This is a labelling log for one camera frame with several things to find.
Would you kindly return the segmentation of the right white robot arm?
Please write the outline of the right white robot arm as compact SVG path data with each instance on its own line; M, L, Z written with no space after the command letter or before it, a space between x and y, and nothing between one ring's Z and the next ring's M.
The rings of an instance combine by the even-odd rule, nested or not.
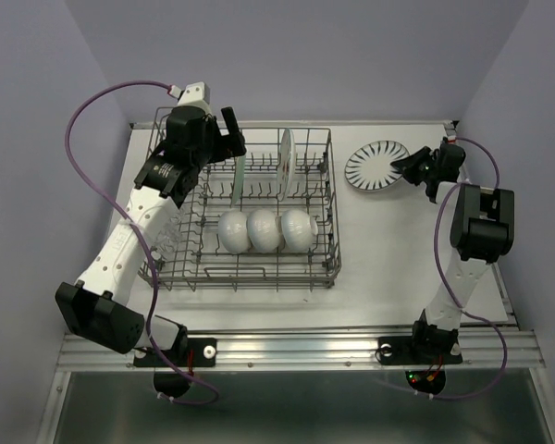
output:
M425 184L429 200L439 205L434 234L435 264L441 284L433 300L413 323L409 336L378 339L376 358L383 365L459 364L459 328L479 279L514 241L514 192L459 181L466 152L445 139L436 150L424 147L391 166L413 185ZM450 224L452 248L447 268L439 257L439 230L450 198L455 197Z

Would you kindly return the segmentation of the light green flower plate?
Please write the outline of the light green flower plate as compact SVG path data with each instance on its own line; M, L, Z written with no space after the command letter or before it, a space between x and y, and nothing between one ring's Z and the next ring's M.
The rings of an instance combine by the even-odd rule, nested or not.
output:
M232 196L230 200L231 207L236 207L241 199L244 184L245 166L245 155L235 158L235 171L232 185Z

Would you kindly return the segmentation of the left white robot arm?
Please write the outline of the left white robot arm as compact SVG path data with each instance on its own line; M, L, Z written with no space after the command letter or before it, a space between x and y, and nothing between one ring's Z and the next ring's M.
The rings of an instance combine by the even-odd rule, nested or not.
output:
M166 136L138 172L124 214L102 250L73 284L63 283L56 303L68 328L109 350L155 351L166 364L188 356L186 327L128 307L130 290L147 261L150 244L196 187L202 170L246 153L234 111L216 117L194 105L179 105L166 119Z

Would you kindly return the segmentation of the striped black white plate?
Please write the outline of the striped black white plate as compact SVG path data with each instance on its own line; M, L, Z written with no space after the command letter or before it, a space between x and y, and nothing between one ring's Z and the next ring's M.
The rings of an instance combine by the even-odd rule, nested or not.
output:
M357 191L382 191L401 179L391 164L410 155L401 143L383 140L371 142L351 155L344 168L344 178Z

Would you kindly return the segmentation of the white ribbed bowl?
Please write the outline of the white ribbed bowl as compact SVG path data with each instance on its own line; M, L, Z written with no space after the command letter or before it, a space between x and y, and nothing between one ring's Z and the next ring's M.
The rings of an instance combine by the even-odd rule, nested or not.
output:
M254 249L271 253L282 242L280 218L266 209L252 211L247 217L247 231Z
M298 209L287 210L281 216L280 224L283 238L291 251L304 253L314 245L318 225L309 214Z
M225 212L218 220L218 237L229 253L247 252L252 246L247 230L247 216L237 210Z

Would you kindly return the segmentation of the watermelon pattern plate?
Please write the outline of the watermelon pattern plate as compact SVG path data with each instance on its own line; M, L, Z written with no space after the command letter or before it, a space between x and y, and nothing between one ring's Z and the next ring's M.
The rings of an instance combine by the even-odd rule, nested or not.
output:
M283 201L290 193L296 167L296 142L293 130L284 129L278 149L277 199Z

